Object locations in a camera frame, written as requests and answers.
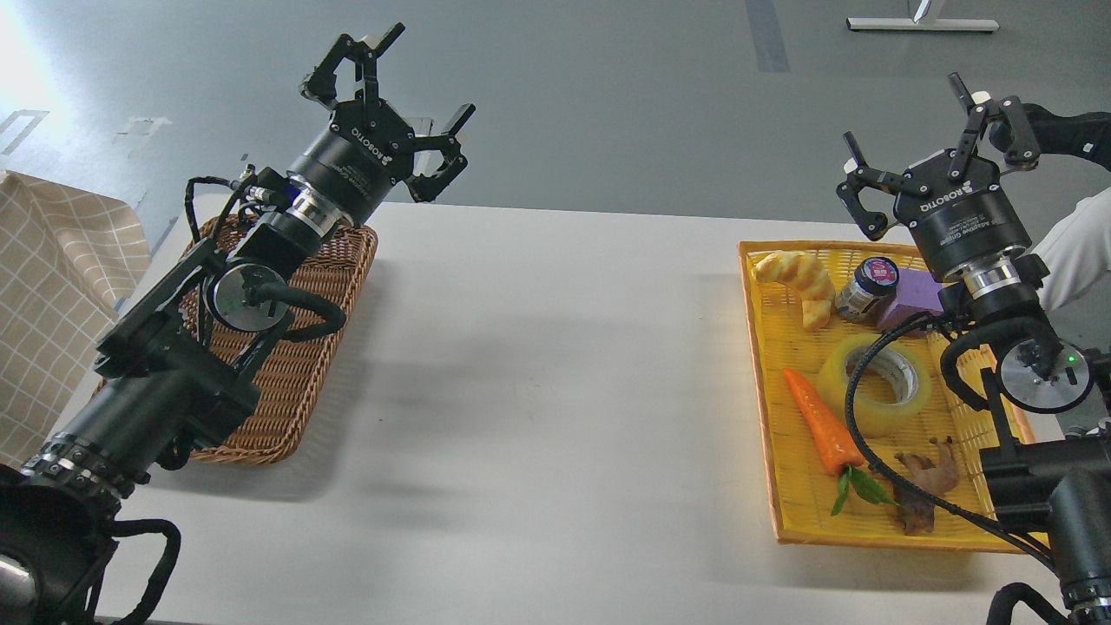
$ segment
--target metal stand base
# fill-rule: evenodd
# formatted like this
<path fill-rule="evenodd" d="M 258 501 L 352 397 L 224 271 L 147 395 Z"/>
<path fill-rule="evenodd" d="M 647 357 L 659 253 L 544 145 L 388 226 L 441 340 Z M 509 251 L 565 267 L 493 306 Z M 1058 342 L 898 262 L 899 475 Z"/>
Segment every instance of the metal stand base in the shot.
<path fill-rule="evenodd" d="M 848 18 L 849 30 L 945 30 L 955 32 L 995 32 L 995 20 L 933 20 L 915 22 L 910 18 Z"/>
<path fill-rule="evenodd" d="M 945 0 L 921 0 L 910 18 L 849 18 L 849 30 L 934 30 L 953 32 L 995 32 L 995 20 L 939 19 Z"/>

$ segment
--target tape roll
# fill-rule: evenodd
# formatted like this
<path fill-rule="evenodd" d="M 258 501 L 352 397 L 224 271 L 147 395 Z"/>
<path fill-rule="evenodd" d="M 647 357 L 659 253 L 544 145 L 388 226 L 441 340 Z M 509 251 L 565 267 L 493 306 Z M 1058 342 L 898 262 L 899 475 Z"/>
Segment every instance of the tape roll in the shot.
<path fill-rule="evenodd" d="M 833 349 L 821 372 L 818 373 L 818 394 L 825 405 L 844 420 L 844 393 L 849 387 L 849 375 L 868 347 L 880 339 L 877 334 L 853 335 Z M 853 416 L 857 427 L 864 436 L 885 436 L 902 427 L 909 420 L 922 412 L 930 401 L 932 383 L 929 370 L 913 352 L 893 343 L 883 349 L 868 366 L 891 385 L 895 402 L 879 402 L 857 387 Z"/>

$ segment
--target wicker basket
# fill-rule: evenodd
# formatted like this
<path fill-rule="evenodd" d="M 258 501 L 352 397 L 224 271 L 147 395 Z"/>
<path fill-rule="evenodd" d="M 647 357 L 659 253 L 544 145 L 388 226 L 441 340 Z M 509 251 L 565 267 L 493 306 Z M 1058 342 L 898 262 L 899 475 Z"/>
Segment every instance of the wicker basket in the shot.
<path fill-rule="evenodd" d="M 214 221 L 212 219 L 203 224 L 202 235 L 211 233 Z M 220 246 L 232 249 L 250 225 L 250 222 L 241 223 L 234 215 L 229 216 L 218 239 Z M 316 255 L 298 268 L 290 284 L 337 303 L 350 317 L 377 248 L 378 235 L 370 228 L 340 226 Z M 182 309 L 187 326 L 196 332 L 196 293 L 186 298 Z M 297 315 L 292 330 L 320 322 L 311 312 L 297 308 L 292 310 Z M 230 363 L 253 336 L 214 324 L 211 351 Z M 343 331 L 340 331 L 306 343 L 279 343 L 254 376 L 254 384 L 262 391 L 254 414 L 223 445 L 193 452 L 192 458 L 209 463 L 266 465 L 292 454 L 304 434 L 342 336 Z"/>
<path fill-rule="evenodd" d="M 814 452 L 810 431 L 791 399 L 783 367 L 813 380 L 833 347 L 842 340 L 874 329 L 850 324 L 837 315 L 829 326 L 813 333 L 802 331 L 801 306 L 793 291 L 779 283 L 757 283 L 752 266 L 773 250 L 803 250 L 815 254 L 840 289 L 857 265 L 869 255 L 891 258 L 901 268 L 925 269 L 918 250 L 911 245 L 841 241 L 741 242 L 741 281 L 748 310 L 763 436 L 769 501 L 775 536 L 780 543 L 810 543 L 869 547 L 909 547 L 922 550 L 1017 552 L 1008 543 L 991 536 L 964 520 L 938 511 L 932 534 L 907 536 L 893 506 L 873 506 L 855 496 L 842 513 L 830 516 L 837 498 L 837 478 L 825 475 Z M 993 510 L 980 466 L 979 450 L 998 444 L 988 412 L 974 412 L 961 403 L 942 383 L 938 362 L 947 343 L 929 335 L 900 340 L 925 363 L 933 365 L 929 375 L 933 393 L 925 410 L 907 427 L 892 435 L 869 440 L 869 445 L 893 468 L 907 475 L 894 460 L 898 452 L 918 453 L 937 458 L 931 437 L 951 436 L 963 465 L 961 484 L 945 498 L 973 512 L 992 516 Z M 979 392 L 981 367 L 993 363 L 984 347 L 964 354 L 959 361 L 961 376 Z M 885 386 L 882 381 L 870 382 Z M 878 387 L 863 387 L 880 396 Z M 1020 411 L 1007 404 L 1012 429 L 1023 442 L 1033 437 Z M 891 485 L 884 483 L 891 493 Z"/>

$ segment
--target yellow plastic tray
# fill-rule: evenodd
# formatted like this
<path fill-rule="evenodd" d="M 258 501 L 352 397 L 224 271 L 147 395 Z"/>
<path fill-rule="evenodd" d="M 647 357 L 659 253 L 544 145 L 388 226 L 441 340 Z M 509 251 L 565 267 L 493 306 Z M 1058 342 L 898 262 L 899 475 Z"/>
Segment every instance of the yellow plastic tray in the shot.
<path fill-rule="evenodd" d="M 1008 543 L 940 508 L 935 511 L 933 533 L 922 536 L 904 535 L 893 506 L 873 506 L 855 495 L 849 498 L 841 514 L 830 516 L 837 498 L 837 478 L 822 471 L 810 431 L 783 381 L 781 371 L 790 367 L 813 382 L 834 345 L 853 334 L 875 330 L 850 324 L 834 314 L 825 329 L 813 333 L 803 331 L 800 301 L 793 291 L 779 283 L 757 283 L 752 278 L 752 266 L 761 258 L 773 250 L 809 251 L 822 261 L 833 285 L 840 289 L 869 255 L 887 255 L 900 268 L 924 270 L 925 263 L 918 250 L 911 245 L 842 241 L 742 241 L 738 250 L 777 540 L 780 543 L 858 547 L 1018 553 Z M 868 440 L 869 445 L 891 467 L 908 475 L 895 461 L 895 453 L 918 453 L 937 461 L 937 448 L 929 440 L 951 436 L 963 471 L 961 484 L 945 498 L 994 517 L 978 453 L 980 448 L 998 444 L 990 413 L 972 411 L 941 381 L 938 362 L 947 345 L 943 337 L 904 337 L 900 343 L 933 365 L 929 372 L 933 392 L 925 410 L 913 423 L 890 436 Z M 962 356 L 959 370 L 965 382 L 982 393 L 979 371 L 992 363 L 991 353 L 984 347 Z M 879 389 L 872 389 L 873 396 L 882 397 Z M 1021 411 L 1007 404 L 1007 412 L 1015 435 L 1024 443 L 1032 442 Z M 891 494 L 891 485 L 877 477 Z"/>

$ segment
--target white table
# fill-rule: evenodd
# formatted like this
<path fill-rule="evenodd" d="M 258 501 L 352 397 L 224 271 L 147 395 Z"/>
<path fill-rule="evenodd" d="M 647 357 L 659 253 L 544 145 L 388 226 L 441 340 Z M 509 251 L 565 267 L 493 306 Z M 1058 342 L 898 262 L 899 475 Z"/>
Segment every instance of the white table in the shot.
<path fill-rule="evenodd" d="M 775 544 L 735 243 L 855 226 L 400 203 L 370 223 L 300 450 L 153 467 L 124 502 L 184 536 L 156 618 L 937 625 L 982 623 L 1015 581 L 1060 603 L 1028 556 Z M 129 612 L 160 553 L 124 541 L 100 612 Z"/>

